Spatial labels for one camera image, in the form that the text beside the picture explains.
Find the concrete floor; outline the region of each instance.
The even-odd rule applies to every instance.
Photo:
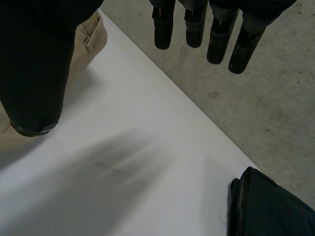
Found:
[[[298,1],[263,35],[246,71],[231,74],[228,61],[242,23],[239,15],[220,65],[204,40],[185,40],[183,7],[177,2],[172,43],[154,46],[148,0],[107,0],[106,15],[269,177],[315,209],[315,5]]]

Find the black fabric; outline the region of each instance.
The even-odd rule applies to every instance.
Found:
[[[241,0],[240,9],[254,18],[271,21],[292,6],[296,0]]]
[[[251,167],[231,184],[229,236],[315,236],[315,212]]]
[[[0,100],[30,132],[58,123],[76,26],[102,0],[0,0]]]

